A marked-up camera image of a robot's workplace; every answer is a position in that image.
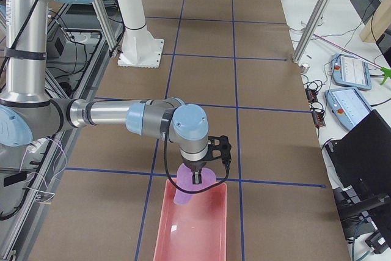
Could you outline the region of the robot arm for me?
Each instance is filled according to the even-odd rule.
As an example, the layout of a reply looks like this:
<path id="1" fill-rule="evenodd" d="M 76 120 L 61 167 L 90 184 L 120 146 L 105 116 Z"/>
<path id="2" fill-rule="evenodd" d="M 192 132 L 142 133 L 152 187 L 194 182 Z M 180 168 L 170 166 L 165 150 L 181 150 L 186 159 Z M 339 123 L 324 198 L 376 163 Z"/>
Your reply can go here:
<path id="1" fill-rule="evenodd" d="M 26 145 L 35 139 L 87 125 L 124 124 L 139 135 L 177 143 L 183 164 L 178 189 L 214 182 L 205 167 L 211 139 L 205 111 L 178 98 L 165 100 L 92 101 L 52 99 L 45 92 L 48 4 L 91 4 L 94 0 L 6 0 L 6 46 L 1 71 L 1 143 Z"/>

